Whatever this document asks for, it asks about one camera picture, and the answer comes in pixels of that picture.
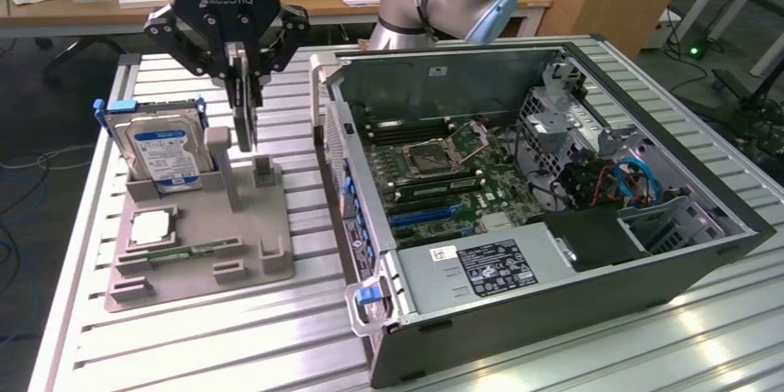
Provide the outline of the silver CPU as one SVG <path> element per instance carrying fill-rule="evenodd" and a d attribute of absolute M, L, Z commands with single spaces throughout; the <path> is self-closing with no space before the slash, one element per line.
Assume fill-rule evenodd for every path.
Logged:
<path fill-rule="evenodd" d="M 162 242 L 171 233 L 173 215 L 166 210 L 138 213 L 133 219 L 131 244 L 135 247 Z"/>

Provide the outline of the grey power supply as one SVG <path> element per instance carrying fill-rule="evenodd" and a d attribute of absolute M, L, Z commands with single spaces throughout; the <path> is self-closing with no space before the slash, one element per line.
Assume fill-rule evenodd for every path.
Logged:
<path fill-rule="evenodd" d="M 542 222 L 406 249 L 399 259 L 421 314 L 519 294 L 578 274 Z"/>

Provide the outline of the silver chipset heat sink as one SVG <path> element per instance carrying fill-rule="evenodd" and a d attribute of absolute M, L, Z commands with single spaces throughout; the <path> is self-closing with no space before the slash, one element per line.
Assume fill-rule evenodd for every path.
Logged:
<path fill-rule="evenodd" d="M 481 217 L 479 223 L 486 232 L 507 230 L 515 227 L 515 223 L 506 212 L 486 213 Z"/>

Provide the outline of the black graphics card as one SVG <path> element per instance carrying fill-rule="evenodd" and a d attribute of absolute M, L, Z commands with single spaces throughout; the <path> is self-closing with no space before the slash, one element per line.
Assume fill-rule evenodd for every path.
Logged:
<path fill-rule="evenodd" d="M 254 81 L 249 73 L 249 61 L 242 43 L 226 44 L 230 75 L 226 79 L 227 96 L 234 112 L 234 126 L 238 146 L 242 152 L 253 152 L 257 148 L 257 114 Z"/>

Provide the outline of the grey parts rack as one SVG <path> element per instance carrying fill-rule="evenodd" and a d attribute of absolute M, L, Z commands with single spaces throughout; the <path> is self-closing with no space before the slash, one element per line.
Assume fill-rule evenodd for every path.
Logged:
<path fill-rule="evenodd" d="M 229 128 L 207 129 L 205 143 L 218 169 L 202 176 L 203 187 L 159 196 L 151 182 L 127 184 L 127 199 L 115 238 L 106 290 L 109 312 L 243 287 L 277 283 L 295 276 L 295 252 L 283 177 L 279 166 L 257 156 L 249 166 L 233 165 Z M 170 236 L 158 243 L 131 244 L 138 213 L 166 210 L 173 215 Z M 238 238 L 243 244 L 203 257 L 151 262 L 117 261 L 119 255 Z"/>

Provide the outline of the black floor stand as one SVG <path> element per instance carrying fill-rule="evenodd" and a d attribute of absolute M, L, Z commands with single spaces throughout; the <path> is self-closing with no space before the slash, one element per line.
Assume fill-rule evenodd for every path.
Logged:
<path fill-rule="evenodd" d="M 727 89 L 735 100 L 730 102 L 731 118 L 727 125 L 739 134 L 761 135 L 762 143 L 779 144 L 777 149 L 784 149 L 784 102 L 769 97 L 775 83 L 784 74 L 784 61 L 765 77 L 755 90 L 750 90 L 737 76 L 729 71 L 714 69 L 714 88 Z"/>

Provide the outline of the black plastic shroud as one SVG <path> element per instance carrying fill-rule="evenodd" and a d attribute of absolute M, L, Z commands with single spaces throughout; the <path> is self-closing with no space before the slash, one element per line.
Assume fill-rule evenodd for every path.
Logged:
<path fill-rule="evenodd" d="M 625 230 L 614 208 L 595 207 L 550 213 L 545 215 L 545 223 L 575 255 L 578 272 L 649 256 Z"/>

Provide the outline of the RAM stick with label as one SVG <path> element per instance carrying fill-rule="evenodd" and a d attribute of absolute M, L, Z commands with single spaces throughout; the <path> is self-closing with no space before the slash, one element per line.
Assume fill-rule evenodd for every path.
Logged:
<path fill-rule="evenodd" d="M 474 176 L 441 180 L 425 184 L 403 185 L 398 187 L 394 196 L 398 202 L 413 202 L 441 196 L 474 192 L 482 189 L 483 184 L 486 184 L 486 179 Z"/>

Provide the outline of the green motherboard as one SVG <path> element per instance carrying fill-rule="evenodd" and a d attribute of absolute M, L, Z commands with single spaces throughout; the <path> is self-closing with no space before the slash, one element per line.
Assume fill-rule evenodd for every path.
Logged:
<path fill-rule="evenodd" d="M 473 119 L 489 130 L 490 146 L 463 160 L 455 152 L 450 137 Z M 431 140 L 441 140 L 445 143 L 454 170 L 445 174 L 413 177 L 402 155 L 402 147 Z M 453 218 L 406 227 L 390 226 L 401 249 L 486 233 L 479 223 L 486 213 L 506 212 L 515 227 L 542 219 L 545 208 L 511 158 L 506 133 L 491 125 L 489 118 L 473 116 L 463 119 L 445 117 L 418 121 L 370 122 L 362 133 L 362 141 L 389 223 L 395 216 L 463 203 L 461 212 Z M 395 200 L 394 193 L 399 186 L 474 176 L 486 179 L 481 190 L 413 202 Z"/>

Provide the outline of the metal socket cover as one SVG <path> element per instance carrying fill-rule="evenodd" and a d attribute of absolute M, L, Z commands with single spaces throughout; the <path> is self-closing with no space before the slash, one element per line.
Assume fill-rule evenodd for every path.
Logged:
<path fill-rule="evenodd" d="M 474 119 L 454 132 L 450 139 L 463 160 L 477 155 L 491 144 L 486 126 Z"/>

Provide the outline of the blue expansion slot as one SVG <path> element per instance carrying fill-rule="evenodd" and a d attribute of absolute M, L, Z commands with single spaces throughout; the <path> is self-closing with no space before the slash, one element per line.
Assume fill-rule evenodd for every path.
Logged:
<path fill-rule="evenodd" d="M 453 218 L 461 212 L 462 206 L 463 203 L 458 203 L 426 211 L 395 216 L 390 220 L 390 226 L 393 228 L 406 227 L 414 224 Z"/>

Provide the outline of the metal drive cage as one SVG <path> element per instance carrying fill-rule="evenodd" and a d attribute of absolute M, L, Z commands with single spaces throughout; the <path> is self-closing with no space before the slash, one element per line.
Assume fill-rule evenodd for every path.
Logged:
<path fill-rule="evenodd" d="M 571 62 L 555 62 L 543 72 L 521 109 L 523 153 L 535 170 L 559 174 L 582 151 L 599 154 L 599 133 L 607 124 L 585 103 L 586 75 Z"/>

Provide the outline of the CPU socket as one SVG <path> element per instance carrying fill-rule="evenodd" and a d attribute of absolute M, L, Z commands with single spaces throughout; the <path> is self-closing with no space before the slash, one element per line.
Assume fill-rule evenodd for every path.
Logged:
<path fill-rule="evenodd" d="M 445 174 L 454 170 L 454 162 L 441 140 L 403 146 L 401 151 L 413 177 Z"/>

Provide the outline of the hard disk in blue caddy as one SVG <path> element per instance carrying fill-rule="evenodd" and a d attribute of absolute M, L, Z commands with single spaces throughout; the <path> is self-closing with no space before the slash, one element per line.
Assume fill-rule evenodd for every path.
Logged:
<path fill-rule="evenodd" d="M 153 182 L 162 194 L 203 187 L 202 175 L 215 170 L 215 163 L 205 145 L 202 98 L 149 103 L 98 99 L 93 108 L 122 151 L 134 181 Z"/>

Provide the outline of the green RAM stick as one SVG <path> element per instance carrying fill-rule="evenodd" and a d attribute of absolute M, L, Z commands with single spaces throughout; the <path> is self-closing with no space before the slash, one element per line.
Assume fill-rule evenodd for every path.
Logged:
<path fill-rule="evenodd" d="M 207 254 L 215 253 L 218 250 L 241 246 L 243 242 L 238 238 L 225 241 L 214 241 L 194 246 L 175 246 L 173 248 L 133 252 L 118 256 L 117 261 L 121 263 L 130 263 L 139 259 L 149 259 L 151 262 L 177 261 L 195 257 L 203 257 Z"/>

